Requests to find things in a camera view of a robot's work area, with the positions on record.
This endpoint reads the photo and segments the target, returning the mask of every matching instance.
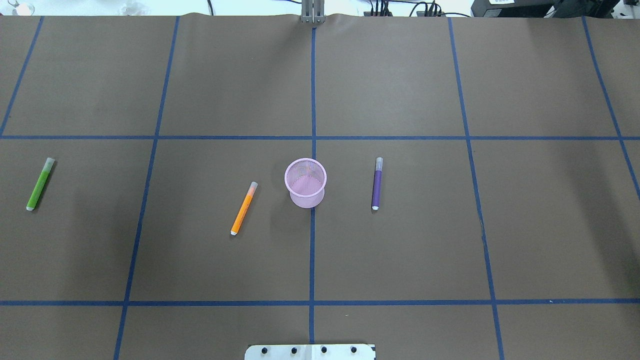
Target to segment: blue tape line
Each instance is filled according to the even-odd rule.
[[[484,230],[484,217],[482,214],[482,205],[480,203],[480,192],[478,190],[478,183],[476,177],[476,164],[474,163],[473,149],[471,148],[471,139],[469,135],[469,126],[467,122],[467,109],[465,107],[465,98],[462,92],[462,80],[460,78],[460,66],[458,64],[458,54],[456,51],[456,39],[453,33],[453,22],[451,18],[448,18],[449,23],[449,37],[451,38],[451,52],[453,55],[453,65],[456,71],[456,82],[458,83],[458,97],[460,98],[460,110],[462,112],[462,123],[465,127],[465,136],[467,137],[467,153],[469,157],[469,166],[471,168],[471,179],[474,185],[474,195],[476,198],[476,209],[478,213],[478,219],[480,219],[480,229],[482,232],[482,243],[484,248],[484,263],[486,266],[486,277],[489,285],[489,295],[491,296],[492,310],[493,310],[493,325],[495,326],[495,338],[498,344],[498,355],[500,360],[504,360],[504,350],[502,346],[502,332],[500,330],[500,320],[498,317],[498,306],[495,303],[495,289],[493,287],[493,274],[491,271],[491,260],[489,258],[489,246],[486,242],[486,231]]]
[[[0,306],[122,306],[122,301],[0,300]]]
[[[316,158],[316,28],[311,29],[311,158]],[[309,229],[309,343],[316,341],[316,209],[311,209]]]
[[[464,136],[317,136],[318,140],[465,140]]]
[[[625,156],[625,161],[627,162],[627,168],[629,169],[629,174],[631,175],[631,180],[634,183],[634,187],[636,188],[636,195],[638,199],[640,199],[640,186],[638,185],[638,180],[636,178],[636,173],[634,172],[634,167],[631,165],[631,160],[629,159],[629,154],[627,152],[627,147],[625,146],[625,141],[622,138],[622,132],[620,131],[620,126],[618,125],[618,119],[616,118],[616,113],[613,111],[613,105],[611,105],[611,99],[609,98],[609,93],[607,92],[607,87],[604,85],[604,80],[602,79],[602,74],[600,73],[600,67],[598,66],[598,60],[596,59],[596,54],[593,50],[593,43],[591,42],[591,35],[589,33],[589,26],[587,25],[587,18],[585,16],[582,17],[582,26],[584,27],[584,34],[587,37],[587,44],[589,45],[589,52],[591,53],[591,60],[593,60],[593,67],[596,70],[596,75],[598,75],[598,81],[600,82],[600,87],[602,88],[602,93],[604,94],[604,99],[607,102],[607,107],[609,108],[609,114],[611,115],[611,120],[613,121],[613,126],[616,128],[616,134],[618,134],[618,140],[620,141],[620,147],[622,148],[622,153]]]
[[[147,207],[147,197],[149,195],[149,184],[151,183],[151,175],[154,171],[154,162],[156,160],[156,149],[158,145],[158,136],[160,134],[160,126],[162,125],[162,115],[164,111],[164,101],[166,99],[166,91],[169,85],[169,76],[171,74],[171,65],[173,61],[173,51],[175,50],[175,40],[178,36],[178,26],[180,24],[180,17],[175,17],[175,25],[173,26],[173,37],[171,40],[171,49],[169,50],[169,60],[167,61],[166,73],[164,75],[164,86],[162,96],[160,98],[160,105],[158,108],[158,118],[156,122],[156,135],[154,143],[151,146],[151,156],[149,157],[149,166],[147,169],[147,179],[145,180],[145,191],[142,195],[142,204],[140,206],[140,215],[138,217],[138,227],[136,229],[136,239],[133,243],[133,251],[131,254],[131,262],[129,263],[129,276],[127,277],[127,287],[124,293],[124,304],[122,305],[122,315],[120,317],[120,326],[118,327],[118,337],[116,339],[116,347],[113,352],[113,359],[118,360],[120,357],[120,347],[122,346],[122,336],[124,335],[124,325],[127,319],[127,308],[129,306],[129,297],[131,296],[131,285],[133,283],[133,274],[136,269],[136,259],[138,258],[138,247],[140,245],[140,235],[142,233],[142,222],[145,218],[145,211]]]
[[[160,140],[311,140],[311,136],[161,135]]]
[[[18,80],[15,82],[15,87],[13,88],[13,93],[11,94],[11,99],[9,100],[9,105],[6,107],[6,112],[4,113],[4,119],[2,120],[2,125],[0,125],[0,136],[4,133],[4,128],[6,127],[6,123],[9,121],[9,116],[11,115],[11,109],[13,108],[13,103],[15,102],[16,96],[18,96],[18,90],[20,89],[20,84],[22,83],[22,78],[24,77],[25,71],[27,71],[27,65],[29,64],[29,60],[31,59],[31,54],[33,54],[33,48],[36,46],[36,41],[38,40],[38,35],[40,34],[40,29],[42,29],[42,23],[44,22],[44,16],[40,17],[40,21],[38,21],[38,27],[36,28],[35,34],[33,34],[33,39],[31,40],[31,46],[29,46],[29,51],[27,52],[27,56],[24,59],[24,63],[22,64],[22,69],[20,69],[20,75],[18,75]]]
[[[309,243],[309,343],[315,343],[316,309],[316,208],[311,208],[311,229]]]
[[[124,323],[127,319],[127,310],[129,307],[125,303],[122,306],[122,312],[120,313],[120,325],[118,325],[118,337],[116,338],[116,347],[113,351],[113,359],[118,360],[120,358],[120,347],[122,347],[122,336],[124,335]]]
[[[617,140],[616,136],[469,136],[471,140]]]
[[[640,304],[640,299],[504,299],[498,305]]]
[[[0,306],[123,306],[124,301],[92,300],[0,300]],[[640,304],[640,298],[592,299],[476,299],[476,300],[315,300],[313,306],[488,306],[563,305],[563,304]],[[131,300],[128,307],[257,307],[309,306],[308,300]]]
[[[257,300],[257,301],[129,301],[129,306],[308,306],[307,300]]]
[[[5,140],[313,140],[305,135],[3,135]],[[569,140],[569,141],[618,141],[617,136],[478,136],[471,140]],[[466,140],[466,136],[449,135],[397,135],[397,136],[316,136],[316,140]],[[622,136],[624,141],[638,141],[640,136]]]
[[[491,300],[316,300],[316,306],[459,306],[491,305]]]
[[[311,29],[311,158],[316,158],[316,28]]]
[[[4,135],[7,140],[153,140],[153,135]]]

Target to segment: green marker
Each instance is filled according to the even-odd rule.
[[[28,211],[32,211],[33,209],[35,209],[36,204],[38,204],[38,199],[40,198],[40,194],[42,193],[42,188],[47,182],[49,172],[51,172],[51,167],[53,166],[53,163],[55,161],[56,160],[52,158],[47,158],[47,161],[45,161],[44,168],[42,168],[42,172],[40,173],[40,177],[38,178],[36,187],[33,188],[33,193],[31,193],[31,197],[29,198],[29,202],[27,203]]]

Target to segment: black device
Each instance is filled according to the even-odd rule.
[[[391,12],[386,12],[384,15],[382,15],[381,13],[376,13],[376,12],[364,12],[365,16],[393,16],[394,14],[392,14]]]
[[[553,17],[612,17],[611,10],[619,2],[620,0],[557,0]]]
[[[474,17],[544,17],[556,0],[474,0]]]

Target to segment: pink mesh pen holder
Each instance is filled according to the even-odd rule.
[[[313,208],[324,197],[326,171],[316,160],[298,159],[287,167],[284,184],[295,205],[305,209]]]

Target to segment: metal bracket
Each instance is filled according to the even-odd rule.
[[[302,0],[302,22],[307,24],[322,24],[324,16],[324,0]]]
[[[244,360],[376,360],[376,346],[368,344],[334,345],[253,345]]]

